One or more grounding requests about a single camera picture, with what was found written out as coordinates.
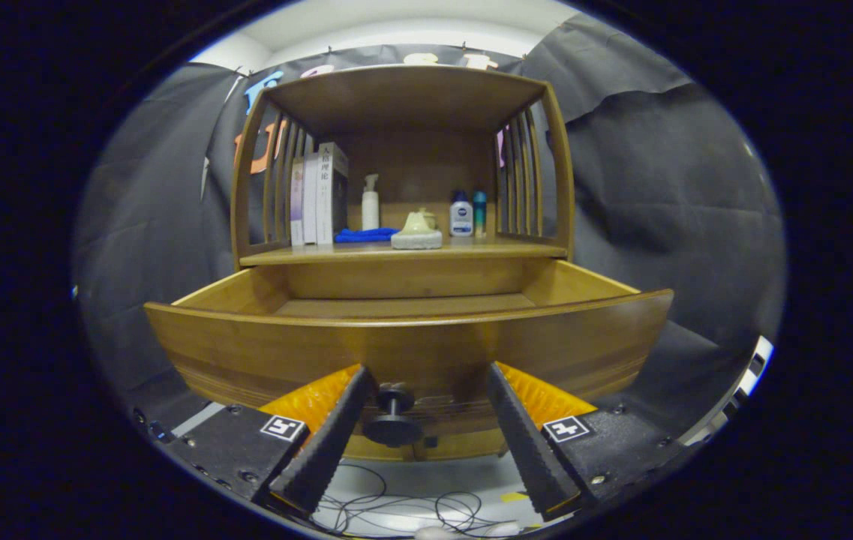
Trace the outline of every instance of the drawer knob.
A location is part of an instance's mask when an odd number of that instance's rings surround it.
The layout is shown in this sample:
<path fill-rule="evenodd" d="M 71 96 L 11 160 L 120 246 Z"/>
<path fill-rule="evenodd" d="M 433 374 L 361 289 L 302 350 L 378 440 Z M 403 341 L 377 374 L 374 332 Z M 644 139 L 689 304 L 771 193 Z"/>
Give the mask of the drawer knob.
<path fill-rule="evenodd" d="M 386 414 L 380 414 L 363 427 L 369 440 L 390 448 L 413 444 L 423 437 L 415 420 L 402 413 L 413 406 L 413 393 L 402 385 L 383 384 L 376 395 L 376 404 Z"/>

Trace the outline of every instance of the blue cloth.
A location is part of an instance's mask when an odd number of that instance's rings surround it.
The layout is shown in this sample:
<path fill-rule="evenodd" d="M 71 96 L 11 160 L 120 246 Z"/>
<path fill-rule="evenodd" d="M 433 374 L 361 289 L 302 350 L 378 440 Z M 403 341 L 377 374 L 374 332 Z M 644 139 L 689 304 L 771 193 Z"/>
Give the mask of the blue cloth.
<path fill-rule="evenodd" d="M 388 242 L 389 237 L 396 233 L 399 233 L 399 229 L 390 229 L 388 226 L 369 230 L 343 229 L 333 238 L 333 242 Z"/>

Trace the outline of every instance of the white pump bottle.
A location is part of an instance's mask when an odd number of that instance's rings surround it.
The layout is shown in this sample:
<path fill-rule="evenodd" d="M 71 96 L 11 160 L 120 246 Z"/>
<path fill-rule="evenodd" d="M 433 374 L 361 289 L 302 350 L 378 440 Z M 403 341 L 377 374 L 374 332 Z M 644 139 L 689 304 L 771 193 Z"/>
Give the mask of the white pump bottle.
<path fill-rule="evenodd" d="M 379 229 L 379 194 L 376 193 L 378 174 L 367 174 L 363 188 L 363 230 Z"/>

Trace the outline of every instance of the white book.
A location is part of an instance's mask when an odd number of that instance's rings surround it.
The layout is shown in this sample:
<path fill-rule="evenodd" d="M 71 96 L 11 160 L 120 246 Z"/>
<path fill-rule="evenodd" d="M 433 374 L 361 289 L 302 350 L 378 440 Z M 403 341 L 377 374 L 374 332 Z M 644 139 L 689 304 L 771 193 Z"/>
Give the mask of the white book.
<path fill-rule="evenodd" d="M 320 155 L 306 154 L 303 166 L 303 243 L 316 243 L 316 184 L 320 171 Z"/>
<path fill-rule="evenodd" d="M 334 142 L 320 144 L 320 174 L 316 195 L 316 243 L 332 244 L 347 226 L 347 178 L 350 162 Z"/>
<path fill-rule="evenodd" d="M 293 160 L 290 178 L 290 243 L 303 245 L 303 158 Z"/>

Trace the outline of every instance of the wooden cabinet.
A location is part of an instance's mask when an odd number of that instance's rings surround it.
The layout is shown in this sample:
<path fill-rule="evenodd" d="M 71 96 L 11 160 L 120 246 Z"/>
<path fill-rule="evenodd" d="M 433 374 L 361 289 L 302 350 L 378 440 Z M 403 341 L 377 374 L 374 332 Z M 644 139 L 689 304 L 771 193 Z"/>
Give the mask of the wooden cabinet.
<path fill-rule="evenodd" d="M 542 104 L 550 148 L 536 144 Z M 276 110 L 265 156 L 265 241 L 249 241 L 256 134 Z M 497 134 L 504 134 L 500 167 Z M 401 228 L 426 206 L 446 232 L 454 189 L 487 191 L 488 235 L 439 250 L 388 242 L 293 247 L 289 164 L 312 143 L 350 157 L 350 226 L 365 175 L 380 174 L 381 223 Z M 551 150 L 555 187 L 540 151 Z M 544 209 L 544 192 L 556 208 Z M 501 451 L 485 369 L 498 360 L 590 400 L 635 379 L 672 291 L 640 292 L 574 266 L 566 130 L 552 88 L 519 76 L 447 66 L 380 66 L 264 90 L 238 151 L 232 235 L 236 273 L 172 304 L 146 304 L 171 362 L 197 392 L 260 407 L 348 365 L 406 383 L 410 416 L 430 444 L 386 448 L 360 435 L 354 458 L 444 459 Z M 546 235 L 544 215 L 555 233 Z M 365 417 L 375 414 L 370 403 Z"/>

